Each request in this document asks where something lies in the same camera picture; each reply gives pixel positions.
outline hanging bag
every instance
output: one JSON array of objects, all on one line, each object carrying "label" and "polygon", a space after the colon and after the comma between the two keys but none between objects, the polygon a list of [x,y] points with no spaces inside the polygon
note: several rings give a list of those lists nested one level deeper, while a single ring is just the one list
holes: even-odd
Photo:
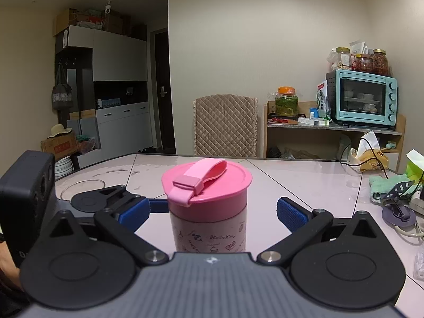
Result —
[{"label": "hanging bag", "polygon": [[72,88],[66,80],[65,70],[60,63],[52,90],[52,107],[54,110],[63,110],[71,108],[73,105]]}]

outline oven door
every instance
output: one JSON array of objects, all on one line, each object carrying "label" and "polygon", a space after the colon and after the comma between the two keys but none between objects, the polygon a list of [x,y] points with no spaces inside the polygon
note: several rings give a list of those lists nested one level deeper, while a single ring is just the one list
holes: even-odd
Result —
[{"label": "oven door", "polygon": [[336,116],[339,120],[386,122],[387,81],[379,75],[340,71],[336,77]]}]

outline glass jar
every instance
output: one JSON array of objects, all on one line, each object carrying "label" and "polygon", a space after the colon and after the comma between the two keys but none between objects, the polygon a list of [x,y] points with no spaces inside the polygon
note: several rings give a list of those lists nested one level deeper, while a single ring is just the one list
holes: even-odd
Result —
[{"label": "glass jar", "polygon": [[345,48],[343,46],[339,46],[336,48],[336,61],[335,61],[335,68],[336,69],[346,69],[346,70],[352,70],[351,65],[351,59],[350,59],[350,49]]},{"label": "glass jar", "polygon": [[297,103],[298,98],[293,87],[280,87],[275,95],[275,114],[296,117],[298,115]]},{"label": "glass jar", "polygon": [[389,76],[389,62],[387,61],[385,50],[374,49],[372,67],[374,74]]},{"label": "glass jar", "polygon": [[363,73],[372,73],[372,59],[368,54],[355,55],[355,71]]}]

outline pink strap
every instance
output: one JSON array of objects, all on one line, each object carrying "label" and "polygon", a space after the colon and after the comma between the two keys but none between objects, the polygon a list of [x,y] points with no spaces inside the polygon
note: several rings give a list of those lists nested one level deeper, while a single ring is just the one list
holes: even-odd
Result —
[{"label": "pink strap", "polygon": [[183,175],[175,178],[168,199],[173,203],[190,207],[190,199],[200,194],[204,183],[220,177],[227,168],[224,159],[205,158],[193,164]]}]

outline straw hat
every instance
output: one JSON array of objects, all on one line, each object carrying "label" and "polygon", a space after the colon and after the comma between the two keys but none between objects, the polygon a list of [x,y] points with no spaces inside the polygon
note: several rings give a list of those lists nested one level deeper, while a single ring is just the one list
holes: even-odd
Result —
[{"label": "straw hat", "polygon": [[56,124],[54,126],[52,126],[52,128],[50,129],[50,132],[52,133],[48,138],[50,137],[55,137],[56,135],[59,134],[67,134],[72,130],[72,128],[64,128],[62,124]]}]

